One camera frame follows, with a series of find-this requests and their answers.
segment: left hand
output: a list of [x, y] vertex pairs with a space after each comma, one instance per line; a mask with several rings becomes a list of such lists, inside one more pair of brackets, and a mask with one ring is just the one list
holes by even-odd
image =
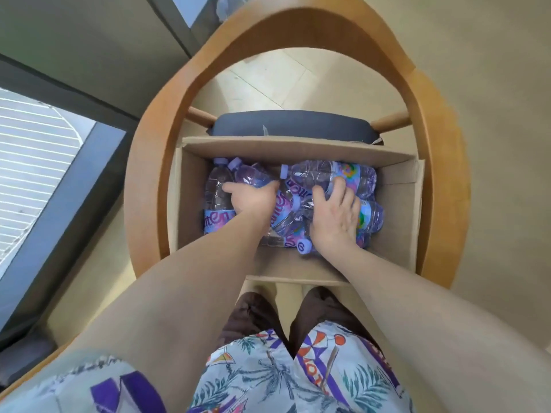
[[266, 230], [268, 229], [270, 218], [276, 207], [278, 181], [272, 181], [262, 188], [241, 183], [224, 183], [222, 189], [231, 194], [231, 203], [237, 214], [248, 213], [258, 217], [262, 223], [266, 224]]

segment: tiled floor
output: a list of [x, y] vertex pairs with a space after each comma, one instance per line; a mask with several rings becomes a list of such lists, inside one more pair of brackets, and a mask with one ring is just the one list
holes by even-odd
[[[551, 1], [366, 1], [435, 81], [463, 129], [472, 171], [471, 226], [452, 291], [496, 314], [536, 345], [551, 347], [551, 34], [543, 13]], [[194, 106], [215, 115], [302, 108], [372, 120], [401, 110], [403, 103], [387, 82], [353, 60], [322, 50], [286, 49], [225, 70], [201, 91]], [[183, 126], [183, 133], [201, 132], [192, 123]], [[416, 151], [411, 129], [386, 134], [384, 140]], [[59, 341], [78, 333], [133, 280], [121, 213], [48, 321]], [[96, 285], [98, 275], [107, 277], [110, 288]], [[381, 341], [418, 410], [444, 411], [393, 353], [358, 295], [351, 289], [337, 293]], [[300, 297], [298, 286], [278, 286], [285, 328]], [[75, 301], [84, 308], [75, 310]]]

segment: gray wall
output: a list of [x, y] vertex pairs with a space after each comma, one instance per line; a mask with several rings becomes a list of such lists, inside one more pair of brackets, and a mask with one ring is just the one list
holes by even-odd
[[138, 117], [188, 60], [147, 0], [2, 0], [0, 54]]

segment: cardboard box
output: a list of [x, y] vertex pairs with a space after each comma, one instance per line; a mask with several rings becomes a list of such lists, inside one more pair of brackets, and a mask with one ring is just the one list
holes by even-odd
[[[203, 235], [203, 194], [212, 159], [239, 156], [265, 165], [330, 159], [373, 166], [375, 197], [385, 222], [371, 238], [369, 251], [415, 271], [424, 161], [387, 146], [292, 137], [189, 137], [183, 139], [178, 246]], [[319, 256], [301, 256], [293, 248], [259, 247], [249, 279], [300, 284], [347, 285], [347, 280]]]

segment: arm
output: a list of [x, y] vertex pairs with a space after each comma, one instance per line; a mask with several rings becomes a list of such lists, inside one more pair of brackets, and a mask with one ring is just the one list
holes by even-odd
[[314, 191], [316, 249], [348, 278], [389, 342], [450, 412], [549, 411], [549, 354], [488, 312], [354, 246], [353, 193], [340, 182], [334, 191], [328, 201]]
[[59, 360], [83, 348], [113, 354], [147, 377], [169, 412], [185, 410], [245, 276], [252, 271], [277, 187], [278, 183], [260, 189], [225, 184], [238, 215], [142, 275]]

